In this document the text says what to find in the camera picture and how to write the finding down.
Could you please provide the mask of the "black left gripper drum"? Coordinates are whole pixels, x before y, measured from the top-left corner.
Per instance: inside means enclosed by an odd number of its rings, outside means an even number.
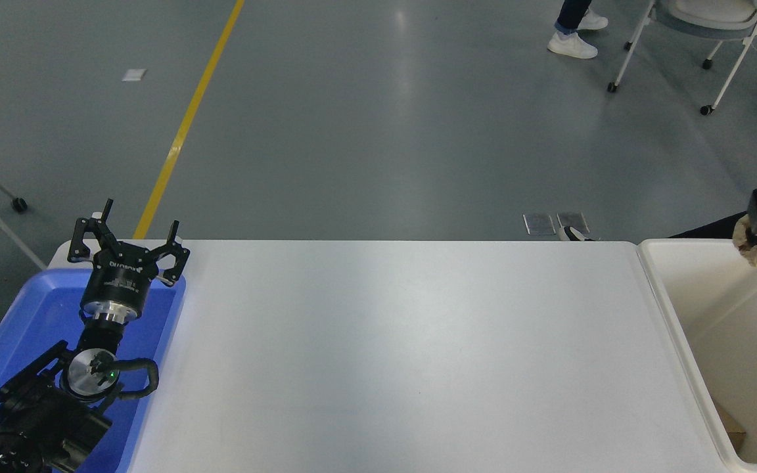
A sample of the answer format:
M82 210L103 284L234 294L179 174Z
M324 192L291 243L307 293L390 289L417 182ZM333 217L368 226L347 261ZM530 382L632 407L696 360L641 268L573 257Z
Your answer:
M147 260L149 251L143 246L120 243L118 256L110 248L99 250L93 258L93 272L81 299L84 312L97 312L105 303L142 312L150 290L155 264Z

